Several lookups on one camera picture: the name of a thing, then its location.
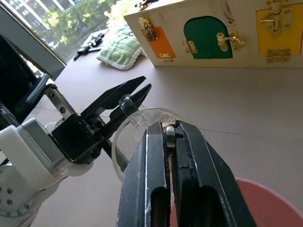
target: metal screw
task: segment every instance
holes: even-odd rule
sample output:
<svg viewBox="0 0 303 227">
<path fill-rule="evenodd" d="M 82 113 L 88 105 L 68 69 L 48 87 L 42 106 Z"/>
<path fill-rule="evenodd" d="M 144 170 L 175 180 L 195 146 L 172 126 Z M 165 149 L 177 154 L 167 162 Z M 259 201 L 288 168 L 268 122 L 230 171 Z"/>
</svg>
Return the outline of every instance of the metal screw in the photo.
<svg viewBox="0 0 303 227">
<path fill-rule="evenodd" d="M 60 108 L 60 112 L 63 113 L 63 114 L 66 113 L 66 108 L 65 107 L 61 107 Z"/>
<path fill-rule="evenodd" d="M 54 94 L 53 92 L 50 92 L 50 93 L 48 93 L 48 96 L 49 96 L 50 98 L 53 98 L 53 97 L 55 96 L 55 94 Z"/>
</svg>

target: gold latch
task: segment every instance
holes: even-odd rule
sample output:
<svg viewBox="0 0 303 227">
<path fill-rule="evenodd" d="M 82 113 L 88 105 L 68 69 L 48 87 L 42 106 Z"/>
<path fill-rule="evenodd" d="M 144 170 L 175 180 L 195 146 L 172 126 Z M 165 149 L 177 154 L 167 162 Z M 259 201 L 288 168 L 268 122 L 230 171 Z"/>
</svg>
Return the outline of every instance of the gold latch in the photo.
<svg viewBox="0 0 303 227">
<path fill-rule="evenodd" d="M 290 49 L 277 49 L 267 51 L 267 61 L 288 61 L 290 57 Z"/>
<path fill-rule="evenodd" d="M 198 50 L 196 49 L 195 43 L 193 41 L 184 41 L 182 44 L 185 46 L 186 53 L 198 53 Z"/>
<path fill-rule="evenodd" d="M 150 42 L 158 39 L 155 32 L 153 31 L 153 25 L 151 20 L 149 20 L 148 18 L 139 18 L 139 23 L 145 31 L 146 37 Z"/>
<path fill-rule="evenodd" d="M 266 30 L 274 32 L 275 36 L 279 36 L 282 30 L 293 28 L 293 9 L 291 7 L 282 8 L 291 3 L 291 0 L 272 0 L 267 1 L 267 5 L 271 6 L 271 11 L 260 20 L 266 24 Z"/>
<path fill-rule="evenodd" d="M 239 50 L 245 46 L 245 41 L 239 39 L 237 31 L 230 31 L 228 35 L 229 37 L 225 37 L 222 32 L 217 34 L 218 45 L 221 51 L 228 51 L 227 41 L 230 42 L 232 50 Z"/>
<path fill-rule="evenodd" d="M 174 61 L 170 53 L 161 53 L 160 58 L 164 61 Z"/>
</svg>

